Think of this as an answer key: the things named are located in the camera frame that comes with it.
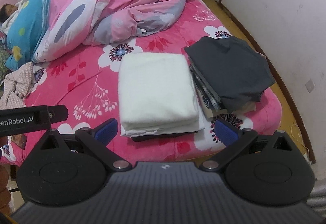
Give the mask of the person's left hand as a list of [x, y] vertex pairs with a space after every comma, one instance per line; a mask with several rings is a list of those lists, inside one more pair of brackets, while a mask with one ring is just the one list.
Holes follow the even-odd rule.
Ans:
[[0, 208], [1, 213], [5, 215], [11, 214], [11, 208], [9, 207], [9, 203], [11, 201], [11, 193], [7, 189], [7, 184], [9, 181], [9, 174], [7, 170], [1, 166], [0, 169]]

